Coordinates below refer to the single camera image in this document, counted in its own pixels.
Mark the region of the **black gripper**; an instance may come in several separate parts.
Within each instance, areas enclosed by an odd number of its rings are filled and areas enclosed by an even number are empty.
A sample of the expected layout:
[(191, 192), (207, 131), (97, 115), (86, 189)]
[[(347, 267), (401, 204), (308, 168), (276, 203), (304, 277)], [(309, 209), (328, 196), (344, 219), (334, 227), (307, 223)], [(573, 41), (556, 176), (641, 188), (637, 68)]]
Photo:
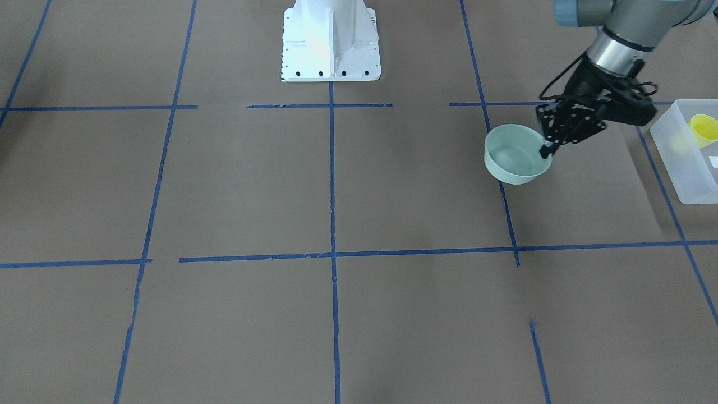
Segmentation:
[(634, 62), (628, 76), (616, 76), (582, 53), (544, 87), (535, 108), (544, 143), (542, 159), (563, 145), (576, 145), (607, 128), (607, 122), (644, 126), (656, 117), (657, 84), (639, 82), (644, 62)]

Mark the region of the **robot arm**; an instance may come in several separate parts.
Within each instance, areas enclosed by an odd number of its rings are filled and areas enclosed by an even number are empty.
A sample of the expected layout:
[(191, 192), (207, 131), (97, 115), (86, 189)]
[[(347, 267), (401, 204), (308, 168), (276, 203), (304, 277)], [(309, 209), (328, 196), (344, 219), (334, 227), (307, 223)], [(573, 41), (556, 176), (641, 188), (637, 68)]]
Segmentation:
[(715, 1), (556, 1), (563, 26), (593, 26), (596, 39), (567, 68), (561, 94), (542, 92), (536, 117), (548, 159), (560, 146), (597, 135), (608, 122), (644, 126), (656, 117), (654, 82), (638, 79), (649, 56), (676, 26), (710, 15)]

